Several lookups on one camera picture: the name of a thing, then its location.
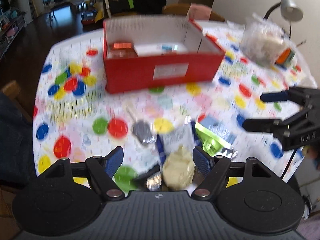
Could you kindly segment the green snack bar packet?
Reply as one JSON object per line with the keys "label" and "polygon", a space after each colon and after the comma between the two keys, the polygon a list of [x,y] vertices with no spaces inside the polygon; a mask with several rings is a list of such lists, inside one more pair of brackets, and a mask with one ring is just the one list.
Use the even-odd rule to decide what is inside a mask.
{"label": "green snack bar packet", "polygon": [[202,142],[202,148],[210,156],[222,155],[234,159],[237,150],[233,146],[236,135],[212,116],[206,116],[195,124],[196,134]]}

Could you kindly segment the cream pastry packet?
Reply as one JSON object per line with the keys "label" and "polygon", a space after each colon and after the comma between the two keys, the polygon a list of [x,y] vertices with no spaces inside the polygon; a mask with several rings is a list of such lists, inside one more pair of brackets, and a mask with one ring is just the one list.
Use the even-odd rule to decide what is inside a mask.
{"label": "cream pastry packet", "polygon": [[166,160],[162,167],[165,184],[172,190],[183,190],[193,181],[195,164],[193,149],[196,146],[192,127],[181,126],[161,136]]}

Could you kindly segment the dark chocolate snack packet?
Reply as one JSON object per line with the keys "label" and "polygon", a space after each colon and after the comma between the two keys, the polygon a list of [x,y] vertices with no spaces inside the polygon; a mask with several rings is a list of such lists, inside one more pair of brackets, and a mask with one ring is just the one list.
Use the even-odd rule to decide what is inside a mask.
{"label": "dark chocolate snack packet", "polygon": [[146,184],[147,180],[151,178],[151,176],[160,172],[160,169],[161,169],[160,165],[156,164],[146,172],[143,172],[142,174],[139,174],[138,176],[136,176],[136,178],[131,179],[131,181],[133,185],[135,185],[139,189],[148,190],[149,188],[147,187],[147,184]]}

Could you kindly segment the silver foil snack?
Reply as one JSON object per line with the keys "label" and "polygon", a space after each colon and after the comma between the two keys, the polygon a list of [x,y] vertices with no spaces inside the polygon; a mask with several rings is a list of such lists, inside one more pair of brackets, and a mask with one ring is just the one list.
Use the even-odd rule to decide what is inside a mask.
{"label": "silver foil snack", "polygon": [[156,140],[150,129],[149,123],[144,120],[138,120],[137,122],[134,122],[132,125],[132,133],[137,137],[143,146],[153,144]]}

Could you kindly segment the brown Oreo snack packet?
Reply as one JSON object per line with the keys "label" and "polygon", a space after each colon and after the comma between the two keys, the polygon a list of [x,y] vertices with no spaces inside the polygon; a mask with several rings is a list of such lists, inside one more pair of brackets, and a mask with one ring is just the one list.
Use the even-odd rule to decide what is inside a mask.
{"label": "brown Oreo snack packet", "polygon": [[110,59],[137,56],[133,43],[131,42],[115,42],[108,46],[107,57]]}

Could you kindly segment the orange rubiks cube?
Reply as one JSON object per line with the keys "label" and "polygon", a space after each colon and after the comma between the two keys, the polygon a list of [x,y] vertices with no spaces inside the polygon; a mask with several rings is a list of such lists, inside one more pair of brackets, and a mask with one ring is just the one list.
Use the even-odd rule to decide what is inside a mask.
{"label": "orange rubiks cube", "polygon": [[295,52],[291,48],[286,48],[282,54],[277,58],[275,64],[284,66],[285,64],[289,64],[293,57],[295,56]]}

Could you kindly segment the clear plastic bag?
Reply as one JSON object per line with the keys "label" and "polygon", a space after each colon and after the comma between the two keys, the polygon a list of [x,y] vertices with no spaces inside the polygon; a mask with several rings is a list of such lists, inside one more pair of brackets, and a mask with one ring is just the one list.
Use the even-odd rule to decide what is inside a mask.
{"label": "clear plastic bag", "polygon": [[[240,50],[251,61],[263,67],[277,65],[275,64],[277,58],[286,48],[291,48],[295,52],[290,40],[278,25],[255,13],[246,18]],[[288,68],[294,58],[295,56],[289,64],[278,66]]]}

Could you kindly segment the balloon print tablecloth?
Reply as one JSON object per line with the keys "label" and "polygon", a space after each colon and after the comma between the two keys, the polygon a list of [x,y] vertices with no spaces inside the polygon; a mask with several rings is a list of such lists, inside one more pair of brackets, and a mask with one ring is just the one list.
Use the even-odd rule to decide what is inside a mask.
{"label": "balloon print tablecloth", "polygon": [[83,162],[105,155],[117,146],[124,150],[124,166],[115,176],[124,190],[129,179],[152,167],[159,155],[132,134],[135,109],[156,133],[167,133],[193,119],[212,116],[236,135],[236,161],[253,156],[277,175],[295,176],[300,186],[318,178],[313,162],[302,152],[292,155],[268,134],[246,133],[245,118],[285,119],[298,110],[290,102],[264,103],[260,94],[292,85],[315,86],[308,64],[296,54],[287,69],[259,67],[239,51],[241,31],[213,24],[204,30],[226,51],[213,81],[107,94],[100,30],[67,39],[53,46],[44,62],[36,92],[33,151],[36,173],[41,174],[61,157]]}

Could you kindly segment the silver desk lamp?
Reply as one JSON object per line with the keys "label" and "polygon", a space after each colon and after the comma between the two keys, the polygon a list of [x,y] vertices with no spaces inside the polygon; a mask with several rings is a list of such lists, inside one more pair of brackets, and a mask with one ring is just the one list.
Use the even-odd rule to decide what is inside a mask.
{"label": "silver desk lamp", "polygon": [[274,4],[266,12],[264,19],[267,20],[271,13],[277,8],[280,8],[280,13],[283,19],[289,22],[289,38],[292,33],[292,22],[299,22],[303,19],[304,13],[293,0],[280,0],[279,3]]}

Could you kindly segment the dark jeans leg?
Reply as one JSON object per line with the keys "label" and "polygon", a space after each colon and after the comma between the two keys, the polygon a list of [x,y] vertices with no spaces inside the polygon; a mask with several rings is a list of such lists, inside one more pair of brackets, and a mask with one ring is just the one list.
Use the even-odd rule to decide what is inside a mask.
{"label": "dark jeans leg", "polygon": [[23,189],[36,178],[32,125],[1,93],[1,185]]}

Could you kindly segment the pink cloth on chair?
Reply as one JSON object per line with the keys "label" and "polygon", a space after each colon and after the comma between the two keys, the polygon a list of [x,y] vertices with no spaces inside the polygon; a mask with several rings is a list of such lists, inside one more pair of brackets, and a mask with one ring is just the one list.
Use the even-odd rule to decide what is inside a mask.
{"label": "pink cloth on chair", "polygon": [[212,9],[206,5],[191,3],[187,16],[193,20],[205,20],[210,19]]}

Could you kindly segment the wooden chair near left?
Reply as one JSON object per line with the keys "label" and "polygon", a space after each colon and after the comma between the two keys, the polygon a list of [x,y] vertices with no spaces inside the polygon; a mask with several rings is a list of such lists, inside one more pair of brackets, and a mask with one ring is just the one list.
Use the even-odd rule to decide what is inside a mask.
{"label": "wooden chair near left", "polygon": [[1,88],[1,92],[6,95],[12,103],[20,110],[22,115],[28,122],[31,122],[33,118],[28,114],[28,112],[21,105],[21,87],[16,80],[12,80]]}

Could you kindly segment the wooden chair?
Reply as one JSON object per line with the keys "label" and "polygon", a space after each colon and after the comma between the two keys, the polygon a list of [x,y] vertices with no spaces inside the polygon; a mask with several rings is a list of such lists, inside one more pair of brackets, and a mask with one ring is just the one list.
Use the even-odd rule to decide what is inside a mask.
{"label": "wooden chair", "polygon": [[22,115],[28,122],[31,122],[33,118],[28,114],[28,112],[21,105],[21,87],[16,80],[12,80],[1,88],[1,92],[6,95],[12,103],[20,110]]}
{"label": "wooden chair", "polygon": [[202,4],[177,3],[166,5],[162,9],[163,15],[186,16],[193,20],[225,22],[225,19],[212,9]]}

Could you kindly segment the red cardboard box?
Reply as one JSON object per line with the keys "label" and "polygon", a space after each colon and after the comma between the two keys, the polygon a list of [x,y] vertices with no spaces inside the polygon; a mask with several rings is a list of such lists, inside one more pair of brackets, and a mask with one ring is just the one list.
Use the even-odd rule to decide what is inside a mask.
{"label": "red cardboard box", "polygon": [[[110,94],[212,81],[225,50],[194,20],[132,16],[104,21],[103,61]],[[108,46],[131,42],[137,57],[108,58]]]}

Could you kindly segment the wooden chair far side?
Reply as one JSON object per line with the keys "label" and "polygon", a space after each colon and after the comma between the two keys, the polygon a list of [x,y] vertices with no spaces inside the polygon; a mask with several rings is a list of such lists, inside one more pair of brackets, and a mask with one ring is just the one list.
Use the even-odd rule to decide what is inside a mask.
{"label": "wooden chair far side", "polygon": [[225,19],[212,9],[202,4],[177,3],[166,5],[162,9],[163,15],[186,16],[193,20],[225,22]]}

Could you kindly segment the tv cabinet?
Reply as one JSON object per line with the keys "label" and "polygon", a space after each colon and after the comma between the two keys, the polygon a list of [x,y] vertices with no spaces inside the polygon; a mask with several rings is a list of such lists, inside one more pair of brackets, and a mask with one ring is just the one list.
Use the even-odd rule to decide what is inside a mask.
{"label": "tv cabinet", "polygon": [[24,16],[19,15],[8,24],[8,27],[5,30],[1,31],[1,59],[6,54],[10,45],[13,43],[15,37],[24,29],[24,25]]}

